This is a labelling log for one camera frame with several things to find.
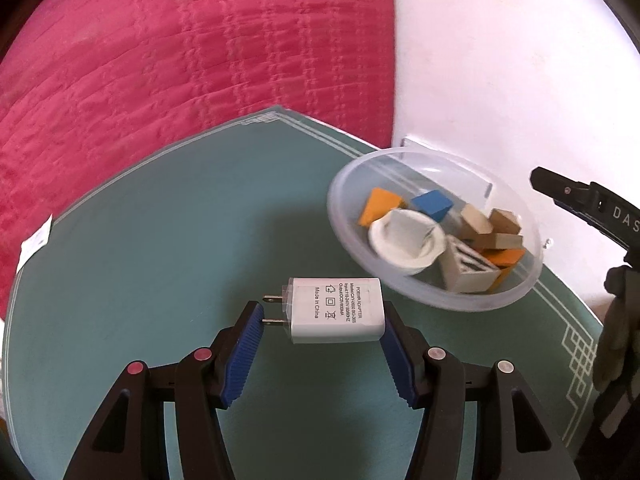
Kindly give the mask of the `clear plastic bowl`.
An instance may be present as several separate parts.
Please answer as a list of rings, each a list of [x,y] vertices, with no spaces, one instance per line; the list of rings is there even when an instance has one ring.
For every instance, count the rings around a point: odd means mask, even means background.
[[[537,223],[513,186],[441,152],[353,148],[328,194],[332,229],[385,285],[446,310],[495,310],[542,271]]]

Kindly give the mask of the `red quilted cover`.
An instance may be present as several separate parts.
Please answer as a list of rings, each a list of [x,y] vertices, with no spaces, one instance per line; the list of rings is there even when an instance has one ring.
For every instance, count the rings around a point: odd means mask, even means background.
[[[390,145],[394,0],[43,0],[1,62],[1,289],[21,246],[166,145],[280,105]]]

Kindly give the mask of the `plain wooden cube block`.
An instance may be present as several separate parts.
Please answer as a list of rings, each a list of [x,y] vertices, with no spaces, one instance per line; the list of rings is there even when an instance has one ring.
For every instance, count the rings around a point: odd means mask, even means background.
[[[494,208],[489,215],[489,222],[496,233],[518,235],[522,229],[518,216],[510,210]]]

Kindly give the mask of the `white paper slip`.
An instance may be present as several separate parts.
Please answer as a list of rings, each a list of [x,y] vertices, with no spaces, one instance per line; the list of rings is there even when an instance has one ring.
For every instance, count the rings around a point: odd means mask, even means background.
[[[18,263],[16,266],[15,273],[20,272],[28,260],[35,255],[36,252],[39,252],[41,248],[46,246],[49,241],[51,228],[52,228],[53,216],[50,214],[49,218],[45,222],[43,222],[40,228],[35,230],[35,233],[32,234],[29,238],[22,241],[21,244],[21,252],[20,258],[18,258]]]

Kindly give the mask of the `plain wooden triangle block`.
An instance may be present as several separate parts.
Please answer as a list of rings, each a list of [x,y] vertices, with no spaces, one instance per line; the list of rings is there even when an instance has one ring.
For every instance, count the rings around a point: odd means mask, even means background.
[[[489,219],[473,204],[467,203],[460,211],[461,226],[459,236],[462,240],[472,240],[477,236],[489,235],[494,226]]]

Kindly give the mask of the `orange cube block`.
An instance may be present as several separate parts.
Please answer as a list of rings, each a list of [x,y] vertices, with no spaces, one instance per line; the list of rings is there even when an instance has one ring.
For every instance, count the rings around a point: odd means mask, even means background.
[[[367,203],[364,205],[358,224],[368,228],[373,222],[383,218],[391,210],[404,208],[405,201],[401,196],[384,190],[384,188],[372,188]]]

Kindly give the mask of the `orange white striped block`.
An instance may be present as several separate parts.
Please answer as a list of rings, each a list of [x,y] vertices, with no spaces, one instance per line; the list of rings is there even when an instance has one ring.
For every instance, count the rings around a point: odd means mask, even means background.
[[[494,292],[502,284],[511,271],[518,265],[521,258],[524,257],[525,253],[526,250],[524,248],[487,249],[480,253],[500,270],[498,278],[496,278],[487,289],[487,292]]]

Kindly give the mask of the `white ceramic plate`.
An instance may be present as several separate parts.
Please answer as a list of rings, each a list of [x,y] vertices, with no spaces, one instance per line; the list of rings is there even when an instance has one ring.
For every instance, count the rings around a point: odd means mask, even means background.
[[[431,266],[446,248],[446,233],[422,212],[396,208],[370,225],[369,243],[401,275],[416,275]]]

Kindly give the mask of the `white USB power adapter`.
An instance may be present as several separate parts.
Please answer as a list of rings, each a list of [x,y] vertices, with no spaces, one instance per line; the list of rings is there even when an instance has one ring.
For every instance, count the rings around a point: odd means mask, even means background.
[[[377,278],[290,278],[277,295],[282,325],[294,344],[378,341],[385,333],[381,282]]]

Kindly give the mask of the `plain rectangular wooden block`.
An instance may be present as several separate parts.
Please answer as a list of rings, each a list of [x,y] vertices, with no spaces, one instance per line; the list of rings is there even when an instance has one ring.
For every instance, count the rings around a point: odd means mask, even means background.
[[[523,237],[520,234],[490,233],[474,237],[471,246],[476,250],[521,249]]]

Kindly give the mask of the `white zebra striped triangle block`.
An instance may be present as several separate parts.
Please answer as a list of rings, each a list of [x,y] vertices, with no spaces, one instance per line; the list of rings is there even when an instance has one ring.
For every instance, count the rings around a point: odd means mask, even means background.
[[[498,266],[452,235],[446,236],[446,248],[438,261],[448,292],[487,292],[500,275]]]

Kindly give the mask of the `blue wedge block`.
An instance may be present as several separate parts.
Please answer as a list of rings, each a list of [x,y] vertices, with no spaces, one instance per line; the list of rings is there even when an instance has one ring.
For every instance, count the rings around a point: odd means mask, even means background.
[[[439,190],[433,190],[413,197],[411,205],[434,221],[442,222],[454,203]]]

